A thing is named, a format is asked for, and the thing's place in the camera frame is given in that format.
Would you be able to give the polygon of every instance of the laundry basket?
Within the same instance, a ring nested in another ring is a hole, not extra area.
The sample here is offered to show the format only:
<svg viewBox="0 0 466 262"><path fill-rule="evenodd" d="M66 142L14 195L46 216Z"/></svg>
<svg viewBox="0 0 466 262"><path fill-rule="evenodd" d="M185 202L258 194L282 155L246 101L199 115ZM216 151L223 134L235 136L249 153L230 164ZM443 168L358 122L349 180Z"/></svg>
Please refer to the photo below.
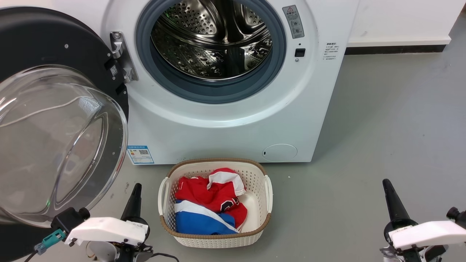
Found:
<svg viewBox="0 0 466 262"><path fill-rule="evenodd" d="M235 170L243 180L246 193L239 196L247 211L240 233L224 235L196 235L176 232L175 192L181 177L208 177L218 168ZM273 203L272 184L264 168L248 159L194 159L174 166L162 181L158 191L158 212L165 230L187 247L235 248L254 244L267 226Z"/></svg>

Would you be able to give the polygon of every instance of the metal door hinge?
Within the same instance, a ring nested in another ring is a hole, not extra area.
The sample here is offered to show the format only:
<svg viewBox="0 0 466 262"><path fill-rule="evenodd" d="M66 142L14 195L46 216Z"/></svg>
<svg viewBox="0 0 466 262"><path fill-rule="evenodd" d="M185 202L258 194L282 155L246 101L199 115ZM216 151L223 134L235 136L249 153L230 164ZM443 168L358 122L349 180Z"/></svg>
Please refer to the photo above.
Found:
<svg viewBox="0 0 466 262"><path fill-rule="evenodd" d="M117 59L124 69L124 82L129 83L132 80L139 80L134 63L128 52L123 33L121 31L110 32L110 43L112 46L113 58Z"/></svg>

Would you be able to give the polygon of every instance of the qr code sticker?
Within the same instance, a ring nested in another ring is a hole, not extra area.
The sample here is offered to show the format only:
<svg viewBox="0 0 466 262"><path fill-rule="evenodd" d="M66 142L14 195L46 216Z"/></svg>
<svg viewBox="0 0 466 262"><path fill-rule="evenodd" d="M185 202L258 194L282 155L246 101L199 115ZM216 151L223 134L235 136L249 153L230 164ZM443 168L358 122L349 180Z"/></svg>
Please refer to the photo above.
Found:
<svg viewBox="0 0 466 262"><path fill-rule="evenodd" d="M118 70L117 70L116 65L113 65L113 66L110 68L110 72L112 72L112 76L115 76L116 74L118 74Z"/></svg>

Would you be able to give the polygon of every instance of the pile of clothes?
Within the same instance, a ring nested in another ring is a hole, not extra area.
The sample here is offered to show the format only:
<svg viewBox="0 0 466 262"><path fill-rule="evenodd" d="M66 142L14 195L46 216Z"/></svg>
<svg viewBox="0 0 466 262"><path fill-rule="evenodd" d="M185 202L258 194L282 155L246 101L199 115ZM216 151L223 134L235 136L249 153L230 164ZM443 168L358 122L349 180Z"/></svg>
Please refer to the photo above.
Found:
<svg viewBox="0 0 466 262"><path fill-rule="evenodd" d="M238 197L246 192L241 177L229 168L208 178L182 177L175 193L177 232L184 234L239 233L247 216Z"/></svg>

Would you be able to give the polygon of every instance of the gray floor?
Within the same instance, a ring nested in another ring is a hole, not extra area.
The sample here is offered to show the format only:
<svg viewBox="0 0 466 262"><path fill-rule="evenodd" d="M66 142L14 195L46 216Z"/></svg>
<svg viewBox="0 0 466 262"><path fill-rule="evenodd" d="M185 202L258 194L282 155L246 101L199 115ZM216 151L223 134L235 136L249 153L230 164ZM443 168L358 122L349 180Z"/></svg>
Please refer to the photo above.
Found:
<svg viewBox="0 0 466 262"><path fill-rule="evenodd" d="M418 222L443 220L452 206L466 209L466 16L451 38L441 54L345 57L313 161L265 165L274 212L252 246L185 248L168 235L156 199L169 166L126 161L91 214L118 217L140 182L142 216L151 225L147 243L181 262L382 261L383 178L391 179ZM463 261L465 254L455 246L444 261ZM84 246L58 244L32 261L65 259L89 260Z"/></svg>

